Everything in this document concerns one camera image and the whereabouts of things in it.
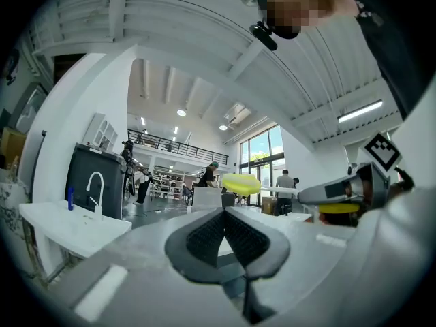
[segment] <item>box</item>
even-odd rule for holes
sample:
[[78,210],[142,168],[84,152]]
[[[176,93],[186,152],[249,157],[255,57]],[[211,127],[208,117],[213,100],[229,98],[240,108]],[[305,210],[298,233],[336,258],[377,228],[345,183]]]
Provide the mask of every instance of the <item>box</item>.
[[262,213],[274,215],[276,201],[274,196],[262,196]]
[[1,137],[0,151],[5,156],[5,168],[14,162],[15,156],[21,158],[24,148],[26,135],[21,132],[5,127]]

